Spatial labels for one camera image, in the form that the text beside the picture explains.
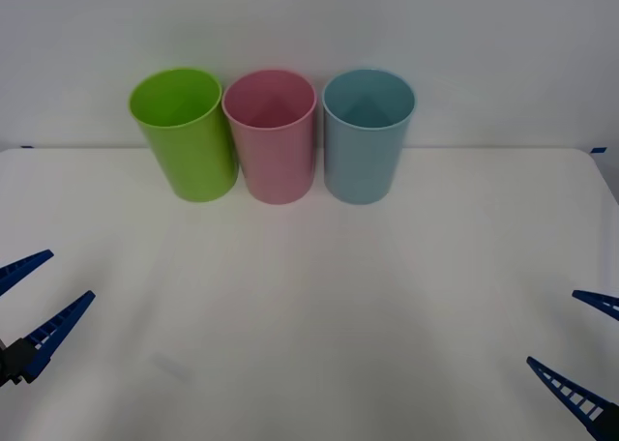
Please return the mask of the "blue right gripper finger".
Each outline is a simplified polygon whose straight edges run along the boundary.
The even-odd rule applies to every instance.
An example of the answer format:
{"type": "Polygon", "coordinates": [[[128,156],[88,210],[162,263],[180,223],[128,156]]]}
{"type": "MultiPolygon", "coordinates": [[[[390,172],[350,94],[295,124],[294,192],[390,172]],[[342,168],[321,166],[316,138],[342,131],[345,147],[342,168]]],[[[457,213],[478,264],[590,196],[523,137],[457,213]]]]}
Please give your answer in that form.
{"type": "Polygon", "coordinates": [[[527,365],[597,441],[618,439],[618,405],[577,385],[533,357],[527,365]]]}
{"type": "Polygon", "coordinates": [[[615,320],[619,320],[619,299],[617,297],[583,290],[574,290],[572,296],[615,320]]]}

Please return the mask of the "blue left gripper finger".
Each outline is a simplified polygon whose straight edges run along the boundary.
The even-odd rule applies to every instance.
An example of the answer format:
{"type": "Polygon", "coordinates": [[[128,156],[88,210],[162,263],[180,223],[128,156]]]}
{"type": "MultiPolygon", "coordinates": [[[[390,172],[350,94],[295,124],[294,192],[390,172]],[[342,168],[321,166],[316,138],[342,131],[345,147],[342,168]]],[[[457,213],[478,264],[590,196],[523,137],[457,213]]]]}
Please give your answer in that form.
{"type": "Polygon", "coordinates": [[[10,345],[10,380],[32,383],[96,298],[87,291],[43,325],[10,345]]]}
{"type": "Polygon", "coordinates": [[[0,295],[4,295],[53,256],[51,250],[43,250],[2,266],[0,268],[0,295]]]}

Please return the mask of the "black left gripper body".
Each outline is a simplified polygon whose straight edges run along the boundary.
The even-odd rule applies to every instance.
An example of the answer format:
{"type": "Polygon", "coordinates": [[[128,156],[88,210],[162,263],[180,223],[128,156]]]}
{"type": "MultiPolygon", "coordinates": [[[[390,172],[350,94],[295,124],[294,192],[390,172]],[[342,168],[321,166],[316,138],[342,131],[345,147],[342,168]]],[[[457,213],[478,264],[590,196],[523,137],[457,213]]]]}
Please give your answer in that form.
{"type": "Polygon", "coordinates": [[[8,382],[17,385],[21,381],[20,373],[22,367],[22,340],[18,339],[11,345],[1,342],[0,352],[1,365],[1,385],[8,382]]]}

